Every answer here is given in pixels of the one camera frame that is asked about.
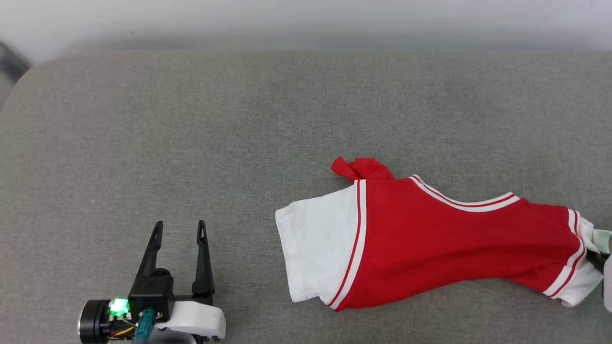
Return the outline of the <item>red and white shirt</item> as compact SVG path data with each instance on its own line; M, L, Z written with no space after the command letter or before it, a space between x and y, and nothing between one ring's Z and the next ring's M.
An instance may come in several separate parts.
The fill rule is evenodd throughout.
M501 278L572 307L603 279L588 256L612 253L612 231L579 211L513 193L453 200L374 158L339 157L331 170L350 186L275 212L293 302L340 312Z

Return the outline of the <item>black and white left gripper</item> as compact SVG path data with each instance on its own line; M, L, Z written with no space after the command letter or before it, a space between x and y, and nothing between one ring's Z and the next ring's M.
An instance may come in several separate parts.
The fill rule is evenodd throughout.
M158 221L145 248L136 281L164 276L164 270L156 268L162 237L163 222ZM192 294L175 299L170 318L165 320L162 313L157 312L149 344L205 344L223 339L227 323L223 311L212 304L215 292L206 224L199 220ZM89 300L79 315L79 340L83 344L131 344L141 313L131 307L127 299Z

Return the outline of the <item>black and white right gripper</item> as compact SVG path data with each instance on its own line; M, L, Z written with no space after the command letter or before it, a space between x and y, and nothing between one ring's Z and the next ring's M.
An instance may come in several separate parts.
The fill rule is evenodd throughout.
M603 276L602 296L605 309L612 312L612 231L594 230L594 245L598 250L588 250L588 261Z

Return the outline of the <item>grey fabric sofa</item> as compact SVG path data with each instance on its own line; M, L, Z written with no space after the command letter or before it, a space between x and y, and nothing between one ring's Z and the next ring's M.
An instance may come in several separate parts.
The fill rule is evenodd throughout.
M0 344L79 344L154 224L189 294L205 220L225 344L612 344L502 279L335 313L292 303L274 213L374 157L446 196L513 192L612 228L612 52L118 52L32 68L0 112Z

